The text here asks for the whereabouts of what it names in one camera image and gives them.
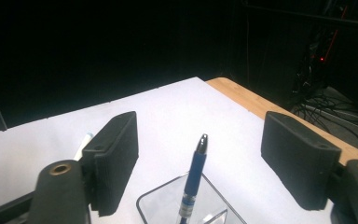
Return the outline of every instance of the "white tabletop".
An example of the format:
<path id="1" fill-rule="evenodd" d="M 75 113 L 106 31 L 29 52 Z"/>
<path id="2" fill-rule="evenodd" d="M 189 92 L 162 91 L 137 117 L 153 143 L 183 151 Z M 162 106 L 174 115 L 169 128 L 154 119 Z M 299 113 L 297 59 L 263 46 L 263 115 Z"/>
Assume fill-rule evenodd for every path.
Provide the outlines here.
<path id="1" fill-rule="evenodd" d="M 301 209 L 261 158 L 264 120 L 196 77 L 0 132 L 0 205 L 33 191 L 41 169 L 72 159 L 87 133 L 128 111 L 137 113 L 139 159 L 117 212 L 92 212 L 92 223 L 143 223 L 136 200 L 188 171 L 203 133 L 204 173 L 247 223 L 331 223 L 330 202 Z"/>

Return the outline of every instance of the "black cable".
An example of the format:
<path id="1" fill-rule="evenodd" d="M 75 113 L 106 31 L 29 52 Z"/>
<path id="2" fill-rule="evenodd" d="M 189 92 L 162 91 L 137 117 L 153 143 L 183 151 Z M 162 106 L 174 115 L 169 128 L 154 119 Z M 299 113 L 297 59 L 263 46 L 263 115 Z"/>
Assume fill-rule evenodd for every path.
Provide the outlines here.
<path id="1" fill-rule="evenodd" d="M 353 105 L 353 102 L 344 101 L 344 100 L 339 99 L 339 98 L 334 97 L 334 96 L 325 96 L 325 97 L 330 98 L 330 99 L 334 99 L 334 100 L 337 100 L 337 101 L 340 101 L 340 102 L 343 103 L 343 104 Z"/>
<path id="2" fill-rule="evenodd" d="M 255 6 L 244 6 L 246 12 L 248 13 L 254 13 L 257 15 L 270 15 L 270 16 L 276 16 L 280 18 L 287 18 L 287 19 L 294 19 L 297 21 L 313 21 L 315 23 L 320 23 L 325 26 L 332 26 L 332 27 L 349 27 L 353 29 L 358 29 L 358 21 L 353 20 L 342 20 L 340 18 L 333 18 L 333 17 L 325 17 L 325 16 L 319 16 L 319 15 L 310 15 L 310 14 L 304 14 L 304 13 L 298 13 L 298 12 L 291 12 L 291 11 L 283 11 L 279 9 L 274 8 L 268 8 L 268 7 L 255 7 Z"/>
<path id="3" fill-rule="evenodd" d="M 251 87 L 251 79 L 250 79 L 250 68 L 249 68 L 249 15 L 246 14 L 246 76 L 248 79 L 249 90 Z"/>
<path id="4" fill-rule="evenodd" d="M 357 140 L 358 140 L 358 134 L 357 134 L 356 132 L 354 132 L 353 130 L 351 130 L 350 128 L 348 128 L 348 127 L 346 127 L 346 126 L 344 126 L 344 125 L 342 125 L 342 124 L 340 124 L 340 123 L 338 123 L 338 122 L 335 122 L 335 121 L 333 121 L 333 120 L 327 118 L 326 116 L 321 115 L 321 118 L 324 118 L 324 119 L 326 119 L 326 120 L 328 120 L 328 121 L 330 121 L 330 122 L 332 122 L 332 123 L 334 123 L 334 124 L 336 124 L 336 125 L 338 125 L 338 126 L 344 128 L 344 129 L 347 130 L 348 132 L 352 133 L 352 134 L 357 138 Z"/>
<path id="5" fill-rule="evenodd" d="M 307 120 L 308 122 L 310 122 L 311 124 L 315 124 L 315 122 L 317 122 L 327 133 L 330 133 L 330 130 L 327 128 L 327 126 L 323 123 L 323 122 L 321 122 L 320 120 L 319 120 L 319 117 L 322 115 L 321 114 L 321 110 L 319 110 L 319 113 L 318 113 L 318 115 L 319 115 L 319 117 L 316 117 L 315 116 L 315 112 L 316 112 L 316 107 L 312 110 L 312 113 L 310 113 L 310 111 L 306 108 L 306 106 L 304 105 L 304 113 L 308 113 L 309 114 L 309 116 L 310 116 L 310 118 L 312 118 L 313 119 L 313 121 L 311 121 L 311 120 Z"/>
<path id="6" fill-rule="evenodd" d="M 310 120 L 307 119 L 307 114 L 309 114 L 309 116 L 310 116 L 314 121 L 316 121 L 316 122 L 321 126 L 322 129 L 324 129 L 327 133 L 330 133 L 330 130 L 327 128 L 327 126 L 326 126 L 323 122 L 321 122 L 321 121 L 319 120 L 319 118 L 314 117 L 314 112 L 315 112 L 315 110 L 312 112 L 312 114 L 310 114 L 310 113 L 308 112 L 307 108 L 306 108 L 304 105 L 299 105 L 299 106 L 297 105 L 297 106 L 295 106 L 295 107 L 292 109 L 292 114 L 298 116 L 299 118 L 301 118 L 300 112 L 303 113 L 303 118 L 302 118 L 303 120 L 306 120 L 306 121 L 308 121 L 308 122 L 311 123 L 311 124 L 314 124 L 313 121 L 310 121 Z"/>
<path id="7" fill-rule="evenodd" d="M 344 112 L 353 112 L 353 113 L 358 113 L 358 111 L 356 110 L 349 110 L 349 109 L 343 109 L 343 108 L 337 108 L 338 105 L 340 104 L 351 104 L 349 102 L 334 102 L 331 99 L 335 99 L 337 101 L 341 101 L 338 98 L 335 97 L 329 97 L 329 96 L 325 96 L 323 93 L 320 95 L 315 95 L 312 98 L 306 100 L 307 104 L 316 108 L 321 109 L 323 112 L 336 117 L 337 119 L 341 119 L 343 121 L 346 121 L 348 123 L 350 123 L 351 125 L 354 125 L 356 127 L 358 127 L 358 120 L 354 120 L 354 119 L 346 119 L 343 118 L 342 116 L 340 116 L 338 113 L 338 111 L 344 111 Z M 358 118 L 358 116 L 352 115 L 352 114 L 346 114 L 347 116 L 351 116 L 351 117 L 355 117 Z"/>
<path id="8" fill-rule="evenodd" d="M 354 118 L 357 118 L 357 119 L 358 119 L 358 116 L 357 116 L 357 115 L 345 113 L 345 112 L 347 112 L 346 110 L 336 109 L 335 111 L 338 112 L 339 114 L 344 114 L 344 115 L 346 115 L 346 116 L 350 116 L 350 117 L 354 117 Z"/>

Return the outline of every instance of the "pen holder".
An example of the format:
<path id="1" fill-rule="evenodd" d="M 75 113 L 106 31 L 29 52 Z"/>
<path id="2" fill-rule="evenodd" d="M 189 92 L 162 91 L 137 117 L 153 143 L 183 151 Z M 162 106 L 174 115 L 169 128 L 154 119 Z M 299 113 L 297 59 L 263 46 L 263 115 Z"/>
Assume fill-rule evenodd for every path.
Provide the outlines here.
<path id="1" fill-rule="evenodd" d="M 145 224 L 176 222 L 186 180 L 187 174 L 178 176 L 139 197 L 136 206 Z M 202 175 L 199 193 L 190 218 L 190 224 L 196 223 L 243 224 L 246 222 L 206 176 Z"/>

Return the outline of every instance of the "blue pen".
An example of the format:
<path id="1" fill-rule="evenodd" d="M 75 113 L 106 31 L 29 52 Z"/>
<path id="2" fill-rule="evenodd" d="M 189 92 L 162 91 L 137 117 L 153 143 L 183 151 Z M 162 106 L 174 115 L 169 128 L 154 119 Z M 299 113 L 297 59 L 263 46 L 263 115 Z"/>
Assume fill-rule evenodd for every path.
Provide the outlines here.
<path id="1" fill-rule="evenodd" d="M 191 162 L 190 172 L 188 173 L 185 193 L 183 194 L 182 203 L 179 209 L 178 224 L 188 224 L 191 214 L 193 213 L 194 203 L 199 191 L 202 169 L 206 160 L 206 149 L 208 146 L 208 135 L 203 134 L 197 149 L 194 152 L 193 161 Z"/>

